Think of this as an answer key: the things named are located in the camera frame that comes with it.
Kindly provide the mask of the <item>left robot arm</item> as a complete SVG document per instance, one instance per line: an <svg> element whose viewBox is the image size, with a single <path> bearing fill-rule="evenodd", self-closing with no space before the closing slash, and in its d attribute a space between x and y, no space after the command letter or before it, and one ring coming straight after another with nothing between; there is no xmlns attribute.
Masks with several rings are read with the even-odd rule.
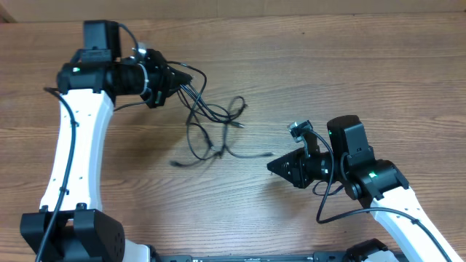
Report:
<svg viewBox="0 0 466 262"><path fill-rule="evenodd" d="M55 161L39 210L23 214L20 233L38 261L157 261L151 245L130 241L103 212L100 172L116 98L137 95L149 108L191 82L154 49L122 57L124 25L88 20L84 46L58 72L50 93L60 101Z"/></svg>

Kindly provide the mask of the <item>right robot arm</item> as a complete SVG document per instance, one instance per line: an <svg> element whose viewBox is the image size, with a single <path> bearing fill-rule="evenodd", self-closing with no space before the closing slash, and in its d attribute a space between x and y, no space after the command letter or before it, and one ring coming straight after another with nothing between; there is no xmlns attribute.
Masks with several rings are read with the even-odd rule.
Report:
<svg viewBox="0 0 466 262"><path fill-rule="evenodd" d="M376 159L358 116L336 117L327 123L327 130L329 139L325 140L308 121L290 124L288 131L303 147L266 166L296 188L327 184L317 210L319 224L368 213L396 241L407 261L460 261L422 209L403 173L391 161ZM330 189L335 182L361 207L322 218L327 198L335 193Z"/></svg>

